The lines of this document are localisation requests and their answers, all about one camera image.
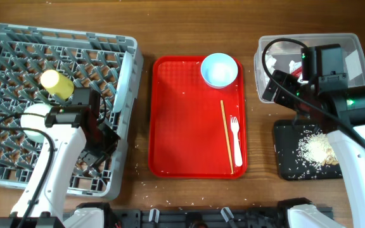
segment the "black cutting board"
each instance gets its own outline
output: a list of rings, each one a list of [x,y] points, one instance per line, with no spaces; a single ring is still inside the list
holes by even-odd
[[[291,122],[292,120],[278,120],[274,123],[274,150],[279,175],[288,181],[342,178],[339,164],[325,164],[321,167],[321,170],[317,170],[308,161],[297,156],[299,140],[313,134],[305,133],[304,130],[312,132],[315,130],[315,132],[320,133],[322,131],[311,120],[298,120],[294,126]]]

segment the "wooden chopstick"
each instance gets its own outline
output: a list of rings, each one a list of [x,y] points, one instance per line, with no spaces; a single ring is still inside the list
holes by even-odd
[[[221,100],[221,109],[222,109],[223,125],[225,126],[225,136],[226,136],[227,153],[229,154],[229,162],[231,164],[231,171],[232,171],[231,174],[233,174],[231,144],[229,143],[229,135],[227,133],[227,125],[226,125],[226,117],[225,117],[225,107],[223,105],[223,100]]]

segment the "light blue bowl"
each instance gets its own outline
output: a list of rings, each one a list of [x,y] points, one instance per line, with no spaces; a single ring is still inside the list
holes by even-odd
[[[227,54],[215,53],[203,60],[201,74],[208,86],[222,89],[236,79],[238,76],[238,65]]]

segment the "gray plastic dish rack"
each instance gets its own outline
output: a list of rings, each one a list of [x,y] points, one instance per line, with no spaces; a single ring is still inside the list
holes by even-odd
[[[112,113],[125,52],[134,58],[129,89],[121,112]],[[71,97],[64,101],[43,89],[39,77],[48,69],[66,75],[76,87],[100,92],[108,107],[105,123],[120,136],[118,147],[99,168],[79,159],[67,193],[114,199],[122,183],[129,120],[142,67],[143,56],[132,37],[0,23],[0,119],[34,103],[66,106],[71,102]],[[17,119],[7,126],[19,124]],[[25,189],[41,146],[23,132],[0,131],[0,186]]]

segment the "green light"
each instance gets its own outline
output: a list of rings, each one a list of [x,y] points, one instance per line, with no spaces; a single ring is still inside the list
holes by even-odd
[[[354,100],[348,99],[348,100],[346,100],[346,103],[347,103],[347,105],[352,105],[352,104],[354,104]]]

